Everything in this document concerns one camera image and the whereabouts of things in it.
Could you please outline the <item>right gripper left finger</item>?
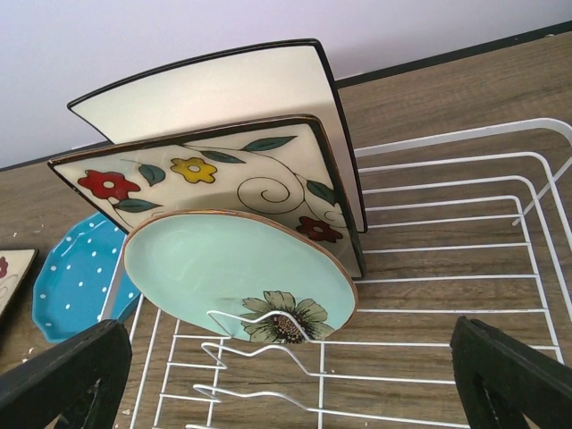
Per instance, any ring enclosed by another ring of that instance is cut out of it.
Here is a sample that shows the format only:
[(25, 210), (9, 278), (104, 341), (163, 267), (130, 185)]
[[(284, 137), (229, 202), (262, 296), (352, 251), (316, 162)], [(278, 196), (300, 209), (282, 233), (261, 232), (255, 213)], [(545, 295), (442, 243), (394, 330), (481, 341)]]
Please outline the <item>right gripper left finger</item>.
[(1, 426), (113, 427), (131, 358), (122, 323), (89, 327), (1, 375)]

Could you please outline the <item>floral square plate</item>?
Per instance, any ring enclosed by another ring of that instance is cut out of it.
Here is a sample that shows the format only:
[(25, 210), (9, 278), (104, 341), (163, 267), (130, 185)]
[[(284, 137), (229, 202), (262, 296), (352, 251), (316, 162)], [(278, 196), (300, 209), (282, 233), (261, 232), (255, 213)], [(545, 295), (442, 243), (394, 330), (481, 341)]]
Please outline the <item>floral square plate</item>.
[(324, 127), (313, 115), (237, 122), (52, 159), (49, 168), (125, 232), (181, 210), (251, 213), (366, 274), (357, 222)]
[(38, 256), (35, 248), (1, 250), (1, 329), (8, 319), (14, 296)]

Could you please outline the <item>mint green flower plate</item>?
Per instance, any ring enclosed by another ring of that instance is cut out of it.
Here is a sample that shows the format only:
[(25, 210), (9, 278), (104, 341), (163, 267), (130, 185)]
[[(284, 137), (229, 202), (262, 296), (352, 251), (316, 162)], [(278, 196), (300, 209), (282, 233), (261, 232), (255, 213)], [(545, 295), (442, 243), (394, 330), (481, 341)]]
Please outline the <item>mint green flower plate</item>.
[(242, 341), (322, 341), (357, 309), (357, 288), (331, 252), (253, 214), (159, 215), (127, 236), (122, 259), (158, 308)]

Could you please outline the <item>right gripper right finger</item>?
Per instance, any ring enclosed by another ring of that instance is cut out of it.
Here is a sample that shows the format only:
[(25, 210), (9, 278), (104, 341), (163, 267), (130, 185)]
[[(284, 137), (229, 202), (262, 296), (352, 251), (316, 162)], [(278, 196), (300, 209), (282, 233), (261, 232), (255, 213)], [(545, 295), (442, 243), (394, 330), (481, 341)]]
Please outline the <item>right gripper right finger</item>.
[(472, 428), (571, 426), (571, 368), (477, 319), (450, 340), (455, 384)]

